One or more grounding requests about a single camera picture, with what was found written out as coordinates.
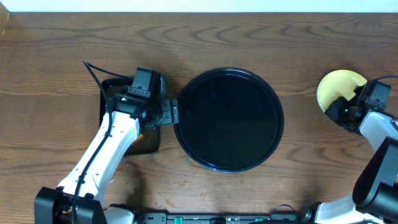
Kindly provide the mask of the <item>yellow plate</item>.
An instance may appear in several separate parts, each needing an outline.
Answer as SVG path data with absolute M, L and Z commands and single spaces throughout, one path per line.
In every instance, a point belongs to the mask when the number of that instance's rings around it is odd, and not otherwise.
M 317 87 L 317 101 L 323 112 L 338 97 L 350 100 L 355 96 L 354 90 L 367 83 L 360 74 L 350 70 L 335 70 L 325 75 Z

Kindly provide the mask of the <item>green orange sponge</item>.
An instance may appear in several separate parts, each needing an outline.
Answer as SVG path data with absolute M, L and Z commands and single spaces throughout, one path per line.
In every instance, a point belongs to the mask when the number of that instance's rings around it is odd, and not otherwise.
M 144 137 L 143 134 L 138 135 L 138 137 L 134 140 L 133 144 L 136 144 L 137 142 L 139 142 L 143 137 Z

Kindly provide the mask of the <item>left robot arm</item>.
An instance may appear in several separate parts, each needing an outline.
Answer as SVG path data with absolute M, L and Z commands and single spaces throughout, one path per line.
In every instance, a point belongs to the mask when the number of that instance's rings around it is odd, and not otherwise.
M 143 130 L 178 123 L 178 111 L 177 101 L 165 98 L 163 74 L 139 67 L 131 80 L 112 98 L 100 87 L 106 112 L 99 130 L 57 188 L 40 189 L 34 200 L 35 223 L 134 223 L 134 211 L 124 205 L 103 208 L 108 185 Z

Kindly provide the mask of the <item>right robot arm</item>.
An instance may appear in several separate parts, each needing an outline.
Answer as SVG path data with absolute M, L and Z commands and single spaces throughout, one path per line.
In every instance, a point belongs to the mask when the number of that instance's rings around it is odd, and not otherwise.
M 319 204 L 314 223 L 397 223 L 397 118 L 386 113 L 391 86 L 378 80 L 354 89 L 354 97 L 333 99 L 325 114 L 368 140 L 375 153 L 353 193 Z

